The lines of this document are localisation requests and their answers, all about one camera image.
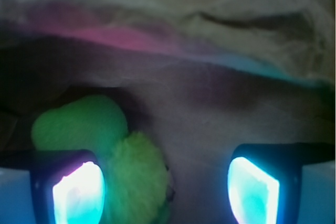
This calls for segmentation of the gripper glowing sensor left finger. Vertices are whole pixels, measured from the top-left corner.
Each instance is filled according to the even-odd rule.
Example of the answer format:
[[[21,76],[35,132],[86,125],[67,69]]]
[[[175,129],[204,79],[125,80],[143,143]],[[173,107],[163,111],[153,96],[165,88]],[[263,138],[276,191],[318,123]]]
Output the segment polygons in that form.
[[[99,223],[105,194],[91,151],[1,152],[1,223]]]

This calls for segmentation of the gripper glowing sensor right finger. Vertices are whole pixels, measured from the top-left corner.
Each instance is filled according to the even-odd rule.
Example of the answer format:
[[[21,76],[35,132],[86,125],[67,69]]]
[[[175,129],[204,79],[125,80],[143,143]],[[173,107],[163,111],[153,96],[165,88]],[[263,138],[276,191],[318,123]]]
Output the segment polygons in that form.
[[[239,145],[227,191],[237,223],[335,223],[335,145]]]

